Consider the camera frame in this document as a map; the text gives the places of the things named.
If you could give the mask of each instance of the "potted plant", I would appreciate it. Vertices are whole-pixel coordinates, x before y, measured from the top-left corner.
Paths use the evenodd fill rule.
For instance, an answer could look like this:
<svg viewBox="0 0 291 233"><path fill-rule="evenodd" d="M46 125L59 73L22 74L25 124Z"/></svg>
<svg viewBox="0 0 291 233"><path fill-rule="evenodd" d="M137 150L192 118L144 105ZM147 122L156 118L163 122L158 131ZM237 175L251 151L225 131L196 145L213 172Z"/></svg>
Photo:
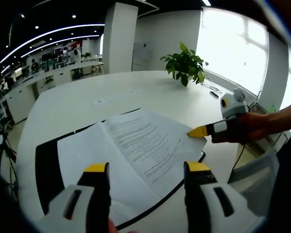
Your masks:
<svg viewBox="0 0 291 233"><path fill-rule="evenodd" d="M168 74L173 73L173 79L181 80L182 85L185 87L189 81L193 81L195 84L202 83L205 75L203 70L203 62L199 56L195 55L194 50L188 50L188 48L180 43L181 53L168 54L161 58L167 62L166 70Z"/></svg>
<svg viewBox="0 0 291 233"><path fill-rule="evenodd" d="M85 57L91 57L91 56L92 56L92 54L90 52L85 53Z"/></svg>

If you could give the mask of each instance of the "stack of paper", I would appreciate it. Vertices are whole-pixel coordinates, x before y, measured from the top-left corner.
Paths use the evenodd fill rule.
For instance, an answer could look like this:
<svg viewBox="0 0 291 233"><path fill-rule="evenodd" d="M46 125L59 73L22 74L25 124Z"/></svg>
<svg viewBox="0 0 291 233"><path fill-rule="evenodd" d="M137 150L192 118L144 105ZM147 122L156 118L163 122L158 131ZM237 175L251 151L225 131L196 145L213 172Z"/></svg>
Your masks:
<svg viewBox="0 0 291 233"><path fill-rule="evenodd" d="M206 140L189 138L190 130L144 109L99 122L58 141L64 185L77 184L91 164L110 163L110 219L127 222L182 181L184 161L200 159Z"/></svg>

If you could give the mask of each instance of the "round white table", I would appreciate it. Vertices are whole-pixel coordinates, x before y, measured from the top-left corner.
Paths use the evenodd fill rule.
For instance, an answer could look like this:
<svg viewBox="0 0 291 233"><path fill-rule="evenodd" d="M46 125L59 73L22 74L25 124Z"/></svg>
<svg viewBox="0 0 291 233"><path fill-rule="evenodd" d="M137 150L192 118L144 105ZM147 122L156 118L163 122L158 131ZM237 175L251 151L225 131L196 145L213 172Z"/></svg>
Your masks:
<svg viewBox="0 0 291 233"><path fill-rule="evenodd" d="M227 92L222 87L220 89L223 94ZM124 98L130 91L138 91L138 94ZM193 83L185 88L165 71L139 71L95 76L43 92L27 118L17 150L16 174L22 211L33 221L44 216L34 170L35 148L38 145L139 107L192 128L213 123L221 120L222 114L219 99L210 95L209 91ZM94 100L103 98L115 100L92 104ZM207 140L203 162L211 168L219 182L227 182L238 144L213 144L210 137ZM182 186L158 209L120 232L187 232L184 196Z"/></svg>

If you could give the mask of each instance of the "black ceiling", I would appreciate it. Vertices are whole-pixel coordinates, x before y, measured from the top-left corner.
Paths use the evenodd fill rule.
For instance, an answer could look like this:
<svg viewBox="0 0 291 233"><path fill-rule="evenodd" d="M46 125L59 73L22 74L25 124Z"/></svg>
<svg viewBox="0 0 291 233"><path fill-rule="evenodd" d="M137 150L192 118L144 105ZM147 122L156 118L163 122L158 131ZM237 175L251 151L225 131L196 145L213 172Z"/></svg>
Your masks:
<svg viewBox="0 0 291 233"><path fill-rule="evenodd" d="M66 0L19 0L9 1L8 3L0 1L0 60L17 46L43 33L73 25L104 23L108 9L115 2L138 6L139 15L154 9L136 0L72 0L70 2ZM181 0L175 1L174 3L170 0L147 0L147 2L160 8L159 11L153 14L179 10L199 10L204 5L199 0ZM210 0L210 2L214 7L234 11L257 20L266 25L271 33L280 37L270 26L268 20L253 0L242 0L241 4L239 0ZM49 42L49 38L52 38L52 41L57 41L73 36L102 34L103 29L104 27L86 27L64 30L47 35L41 39ZM21 55L30 50L30 45L24 46L0 64L0 71L2 70L2 66L8 65L13 61L14 56L19 60Z"/></svg>

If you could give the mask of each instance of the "black clipboard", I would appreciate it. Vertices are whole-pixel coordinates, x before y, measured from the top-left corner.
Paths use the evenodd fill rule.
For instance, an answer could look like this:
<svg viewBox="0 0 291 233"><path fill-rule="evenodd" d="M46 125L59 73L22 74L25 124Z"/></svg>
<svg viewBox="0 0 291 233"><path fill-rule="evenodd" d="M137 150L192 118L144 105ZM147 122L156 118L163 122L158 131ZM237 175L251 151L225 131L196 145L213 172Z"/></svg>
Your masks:
<svg viewBox="0 0 291 233"><path fill-rule="evenodd" d="M140 108L126 112L124 114L131 113L139 109ZM35 166L35 179L36 179L38 196L40 199L43 213L45 215L49 212L49 203L51 202L51 200L53 200L60 192L62 192L65 189L62 175L60 172L58 152L57 152L57 142L65 137L69 137L83 130L86 130L90 126L92 125L76 130L75 133L74 132L67 133L61 137L55 138L53 140L50 140L36 147L35 165L34 165ZM203 155L199 159L199 162L202 162L205 156L206 154L203 152ZM161 201L159 201L157 204L152 206L150 209L146 210L145 212L138 215L137 217L117 226L116 228L118 230L121 230L139 221L145 216L149 215L151 212L157 209L160 205L162 205L165 201L167 201L175 192L177 192L183 184L184 184L184 180L182 180L166 197L164 197Z"/></svg>

